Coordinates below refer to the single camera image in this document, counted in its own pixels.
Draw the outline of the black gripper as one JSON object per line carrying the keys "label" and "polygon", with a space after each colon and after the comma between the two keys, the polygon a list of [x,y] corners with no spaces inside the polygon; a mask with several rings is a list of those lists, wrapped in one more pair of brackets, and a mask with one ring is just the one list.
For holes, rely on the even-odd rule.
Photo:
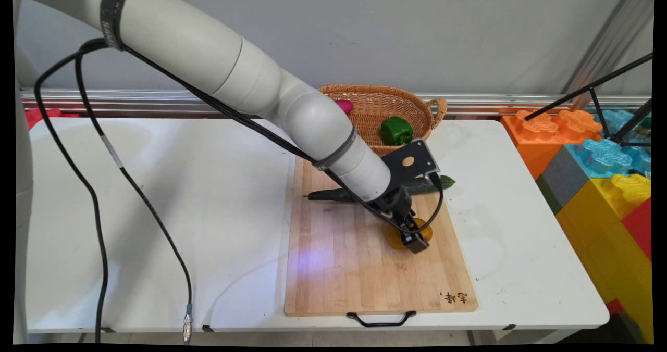
{"label": "black gripper", "polygon": [[372,207],[385,215],[391,224],[400,230],[400,239],[404,248],[411,253],[424,252],[430,244],[431,227],[420,227],[415,221],[412,210],[412,198],[404,185],[386,192],[372,201]]}

